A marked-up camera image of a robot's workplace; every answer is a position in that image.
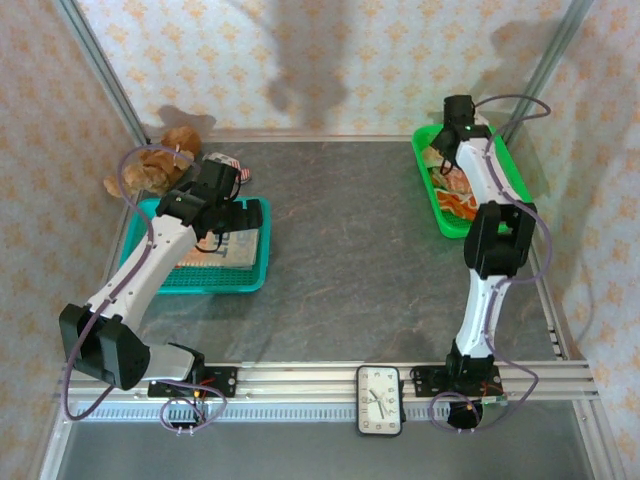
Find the brown teddy bear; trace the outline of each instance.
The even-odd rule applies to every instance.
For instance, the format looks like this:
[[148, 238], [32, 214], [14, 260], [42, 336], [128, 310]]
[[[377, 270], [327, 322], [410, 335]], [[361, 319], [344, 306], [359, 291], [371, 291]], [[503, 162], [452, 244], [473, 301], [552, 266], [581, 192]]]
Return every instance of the brown teddy bear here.
[[[165, 133], [160, 143], [192, 160], [202, 148], [200, 135], [189, 126], [172, 128]], [[122, 172], [124, 186], [129, 195], [140, 190], [164, 195], [189, 167], [186, 160], [164, 150], [143, 150], [139, 159], [139, 163], [127, 165]], [[122, 196], [115, 175], [105, 178], [103, 183], [111, 195], [118, 198]]]

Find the analog clock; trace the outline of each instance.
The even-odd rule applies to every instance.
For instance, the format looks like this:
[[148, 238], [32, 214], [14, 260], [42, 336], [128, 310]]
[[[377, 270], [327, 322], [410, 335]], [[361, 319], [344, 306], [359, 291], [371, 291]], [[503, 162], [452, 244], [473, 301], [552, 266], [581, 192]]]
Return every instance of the analog clock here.
[[356, 370], [357, 427], [363, 435], [402, 432], [402, 384], [395, 367], [362, 365]]

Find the teal tray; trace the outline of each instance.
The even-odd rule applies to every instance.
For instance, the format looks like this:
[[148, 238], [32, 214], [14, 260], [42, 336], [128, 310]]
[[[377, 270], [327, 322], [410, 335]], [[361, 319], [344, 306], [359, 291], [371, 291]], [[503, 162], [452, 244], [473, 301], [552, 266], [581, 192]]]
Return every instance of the teal tray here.
[[[254, 197], [239, 197], [246, 201]], [[212, 293], [251, 293], [264, 284], [269, 264], [269, 244], [271, 240], [271, 207], [264, 198], [257, 198], [262, 206], [263, 223], [258, 237], [256, 263], [251, 270], [239, 270], [220, 267], [179, 267], [174, 268], [158, 290], [158, 294], [212, 294]], [[142, 211], [153, 218], [160, 202], [149, 198], [140, 202]], [[136, 213], [131, 219], [125, 238], [120, 266], [129, 258], [147, 229], [142, 218]]]
[[[495, 131], [495, 128], [493, 127], [490, 127], [490, 129], [492, 132]], [[425, 166], [424, 161], [422, 160], [422, 151], [431, 145], [431, 142], [436, 138], [436, 135], [440, 133], [440, 130], [442, 130], [442, 125], [427, 125], [426, 127], [419, 128], [413, 133], [411, 144], [413, 145], [413, 151], [415, 152], [416, 160], [418, 161], [418, 169], [422, 175], [424, 185], [427, 188], [429, 199], [431, 200], [431, 207], [433, 208], [433, 213], [436, 216], [436, 221], [438, 222], [440, 231], [448, 238], [464, 238], [469, 233], [471, 222], [464, 218], [456, 217], [452, 213], [440, 210], [440, 205], [438, 205], [438, 199], [436, 198], [436, 192], [431, 184], [429, 169]], [[529, 195], [527, 186], [522, 180], [515, 163], [513, 163], [513, 159], [509, 154], [509, 150], [507, 150], [507, 146], [502, 141], [502, 137], [496, 138], [496, 157], [498, 158], [498, 162], [500, 162], [500, 166], [502, 166], [502, 170], [513, 189], [518, 193], [518, 195], [520, 195], [520, 198], [522, 198], [524, 202], [530, 202], [531, 195]], [[500, 227], [501, 232], [504, 232], [505, 230], [506, 227]]]

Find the wall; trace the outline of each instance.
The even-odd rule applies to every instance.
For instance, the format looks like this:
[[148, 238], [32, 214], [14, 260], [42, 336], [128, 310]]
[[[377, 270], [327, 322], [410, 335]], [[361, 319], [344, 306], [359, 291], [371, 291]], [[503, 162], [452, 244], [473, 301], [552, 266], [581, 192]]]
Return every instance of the wall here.
[[64, 355], [58, 314], [99, 286], [132, 140], [54, 2], [0, 3], [0, 478], [23, 479]]
[[529, 123], [513, 150], [551, 226], [556, 303], [629, 478], [640, 478], [639, 84], [636, 2], [595, 2], [541, 95], [552, 118]]
[[451, 93], [521, 91], [570, 1], [79, 3], [155, 136], [409, 134]]

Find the plastic tray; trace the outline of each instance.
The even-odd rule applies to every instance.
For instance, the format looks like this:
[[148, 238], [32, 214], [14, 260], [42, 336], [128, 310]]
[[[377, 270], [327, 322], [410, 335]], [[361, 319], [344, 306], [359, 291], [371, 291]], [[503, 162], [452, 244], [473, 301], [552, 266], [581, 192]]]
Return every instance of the plastic tray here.
[[[239, 197], [238, 200], [249, 200], [254, 197]], [[258, 237], [256, 263], [251, 270], [239, 270], [220, 267], [179, 267], [174, 268], [158, 290], [159, 294], [211, 294], [211, 293], [251, 293], [264, 284], [269, 263], [269, 243], [271, 239], [271, 208], [264, 198], [258, 198], [262, 206], [263, 224]], [[155, 217], [156, 207], [160, 202], [150, 198], [140, 202], [139, 206], [150, 218]], [[138, 214], [134, 214], [125, 238], [120, 265], [136, 248], [146, 226]]]
[[[427, 125], [426, 127], [419, 128], [413, 134], [411, 138], [411, 144], [413, 145], [413, 151], [416, 154], [416, 160], [418, 161], [418, 168], [422, 174], [422, 180], [427, 187], [429, 193], [429, 199], [431, 200], [431, 206], [433, 207], [433, 213], [436, 216], [438, 227], [445, 237], [448, 238], [464, 238], [469, 233], [471, 222], [460, 217], [456, 217], [452, 213], [443, 212], [440, 210], [438, 200], [436, 198], [436, 192], [431, 184], [431, 178], [429, 177], [429, 169], [422, 160], [422, 151], [427, 148], [433, 139], [442, 130], [442, 125]], [[502, 137], [496, 139], [496, 155], [498, 162], [504, 170], [504, 174], [511, 183], [513, 189], [520, 195], [525, 202], [531, 201], [531, 196], [527, 190], [520, 172], [513, 163], [513, 159], [507, 150], [507, 146], [504, 144]]]

